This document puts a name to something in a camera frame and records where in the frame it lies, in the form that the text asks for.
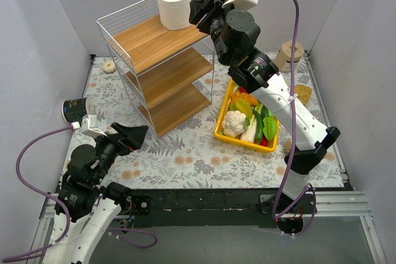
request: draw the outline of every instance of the table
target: table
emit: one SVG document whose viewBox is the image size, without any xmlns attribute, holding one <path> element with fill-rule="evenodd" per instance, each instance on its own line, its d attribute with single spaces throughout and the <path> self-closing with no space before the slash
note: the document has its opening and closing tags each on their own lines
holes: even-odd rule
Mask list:
<svg viewBox="0 0 396 264">
<path fill-rule="evenodd" d="M 127 91 L 117 72 L 106 74 L 103 63 L 110 58 L 97 57 L 88 79 L 85 96 L 96 105 L 99 128 L 115 132 L 110 124 L 125 126 L 144 124 L 134 112 Z M 118 157 L 103 180 L 103 185 L 118 182 L 132 189 L 191 189 L 191 188 L 263 188 L 279 187 L 285 171 L 283 144 L 290 138 L 281 126 L 277 149 L 268 155 L 218 141 L 214 135 L 217 118 L 230 77 L 228 68 L 215 64 L 212 105 L 199 112 L 160 140 L 148 133 L 143 147 L 129 156 Z M 290 74 L 283 74 L 290 82 Z M 326 118 L 313 82 L 310 66 L 302 59 L 296 71 L 296 84 L 314 91 L 307 108 L 324 124 Z M 210 85 L 212 75 L 201 78 Z M 67 152 L 63 172 L 71 152 L 83 143 L 94 145 L 93 139 L 74 132 Z M 310 175 L 315 187 L 343 187 L 340 159 L 331 147 Z"/>
</svg>

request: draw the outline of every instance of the red pepper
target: red pepper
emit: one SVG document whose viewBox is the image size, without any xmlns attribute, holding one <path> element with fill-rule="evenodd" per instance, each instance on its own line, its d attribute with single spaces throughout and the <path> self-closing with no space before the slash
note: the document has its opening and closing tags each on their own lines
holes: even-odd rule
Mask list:
<svg viewBox="0 0 396 264">
<path fill-rule="evenodd" d="M 241 93 L 247 93 L 247 91 L 243 87 L 239 87 L 239 90 L 241 91 Z"/>
<path fill-rule="evenodd" d="M 264 135 L 262 136 L 260 145 L 262 145 L 263 147 L 266 147 L 268 145 L 268 140 L 266 139 L 266 137 Z"/>
</svg>

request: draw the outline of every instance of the cauliflower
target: cauliflower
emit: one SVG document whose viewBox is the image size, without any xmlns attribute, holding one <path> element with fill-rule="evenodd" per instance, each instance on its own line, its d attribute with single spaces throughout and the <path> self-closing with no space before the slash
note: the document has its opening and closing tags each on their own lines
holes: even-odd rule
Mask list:
<svg viewBox="0 0 396 264">
<path fill-rule="evenodd" d="M 223 133 L 229 137 L 236 137 L 244 132 L 246 115 L 240 111 L 228 111 L 222 122 Z"/>
</svg>

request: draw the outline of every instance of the black can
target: black can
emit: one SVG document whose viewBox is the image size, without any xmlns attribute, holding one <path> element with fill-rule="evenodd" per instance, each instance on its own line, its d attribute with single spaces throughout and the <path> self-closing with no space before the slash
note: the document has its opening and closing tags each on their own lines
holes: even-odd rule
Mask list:
<svg viewBox="0 0 396 264">
<path fill-rule="evenodd" d="M 82 117 L 86 114 L 95 114 L 95 107 L 90 98 L 66 100 L 62 105 L 62 115 L 66 122 L 78 122 L 81 125 Z"/>
</svg>

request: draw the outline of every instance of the gray floor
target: gray floor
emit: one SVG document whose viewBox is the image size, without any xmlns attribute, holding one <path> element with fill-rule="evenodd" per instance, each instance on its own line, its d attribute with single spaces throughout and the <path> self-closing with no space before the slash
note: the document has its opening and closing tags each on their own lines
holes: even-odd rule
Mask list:
<svg viewBox="0 0 396 264">
<path fill-rule="evenodd" d="M 359 218 L 316 218 L 295 240 L 255 226 L 150 230 L 158 244 L 148 250 L 104 235 L 90 263 L 373 263 Z M 140 234 L 128 237 L 141 244 L 151 242 Z"/>
</svg>

